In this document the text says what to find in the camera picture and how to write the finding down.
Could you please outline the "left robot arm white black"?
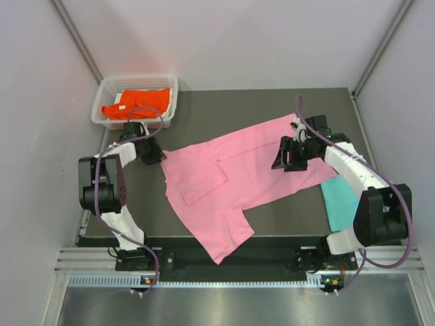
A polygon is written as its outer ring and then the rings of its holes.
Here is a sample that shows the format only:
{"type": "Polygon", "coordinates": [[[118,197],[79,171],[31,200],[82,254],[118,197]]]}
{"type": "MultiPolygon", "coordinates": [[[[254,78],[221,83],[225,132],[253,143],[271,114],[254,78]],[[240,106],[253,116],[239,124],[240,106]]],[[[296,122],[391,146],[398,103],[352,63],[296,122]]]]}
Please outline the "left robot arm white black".
{"type": "Polygon", "coordinates": [[[118,248],[109,249],[108,253],[116,259],[117,271],[156,268],[157,255],[127,207],[124,168],[136,159],[149,166],[165,158],[155,134],[149,132],[145,124],[127,122],[117,143],[100,154],[78,161],[80,206],[96,216],[116,237],[118,248]]]}

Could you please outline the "pink t shirt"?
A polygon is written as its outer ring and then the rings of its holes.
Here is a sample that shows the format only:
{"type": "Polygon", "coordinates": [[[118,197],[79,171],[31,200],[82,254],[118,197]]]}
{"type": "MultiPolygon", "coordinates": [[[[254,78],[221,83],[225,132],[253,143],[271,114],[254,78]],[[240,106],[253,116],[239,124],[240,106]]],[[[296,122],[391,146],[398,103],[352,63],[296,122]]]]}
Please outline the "pink t shirt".
{"type": "Polygon", "coordinates": [[[216,264],[254,235],[243,212],[336,176],[322,159],[306,171],[271,168],[294,115],[256,124],[210,141],[166,151],[161,167],[168,201],[216,264]]]}

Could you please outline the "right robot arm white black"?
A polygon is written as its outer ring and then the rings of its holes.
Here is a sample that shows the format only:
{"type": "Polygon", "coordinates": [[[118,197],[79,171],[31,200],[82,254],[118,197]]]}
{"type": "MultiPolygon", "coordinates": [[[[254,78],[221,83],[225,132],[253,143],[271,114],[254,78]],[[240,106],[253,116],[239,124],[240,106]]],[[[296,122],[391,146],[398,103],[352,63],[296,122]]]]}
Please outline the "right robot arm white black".
{"type": "Polygon", "coordinates": [[[351,226],[323,237],[317,245],[317,260],[334,268],[342,255],[388,242],[408,240],[398,267],[407,259],[414,236],[412,192],[405,184],[394,184],[361,156],[343,133],[332,133],[323,115],[290,123],[294,136],[281,138],[272,168],[286,172],[305,171],[309,160],[320,158],[332,167],[357,196],[358,207],[351,226]]]}

